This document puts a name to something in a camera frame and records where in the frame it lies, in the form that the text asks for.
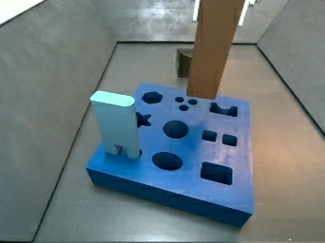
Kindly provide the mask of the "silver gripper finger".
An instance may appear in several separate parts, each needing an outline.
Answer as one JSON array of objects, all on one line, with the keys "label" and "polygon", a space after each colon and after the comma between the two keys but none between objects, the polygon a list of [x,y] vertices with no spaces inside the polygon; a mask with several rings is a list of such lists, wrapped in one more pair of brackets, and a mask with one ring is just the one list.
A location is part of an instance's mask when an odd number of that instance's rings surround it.
[{"label": "silver gripper finger", "polygon": [[245,16],[246,16],[246,12],[248,9],[256,5],[257,0],[245,0],[244,1],[244,6],[242,6],[242,10],[241,10],[241,15],[239,15],[239,19],[238,19],[238,26],[242,27],[244,26],[244,21],[245,21]]},{"label": "silver gripper finger", "polygon": [[198,21],[198,12],[199,12],[199,5],[201,5],[201,0],[194,0],[194,9],[193,9],[193,22]]}]

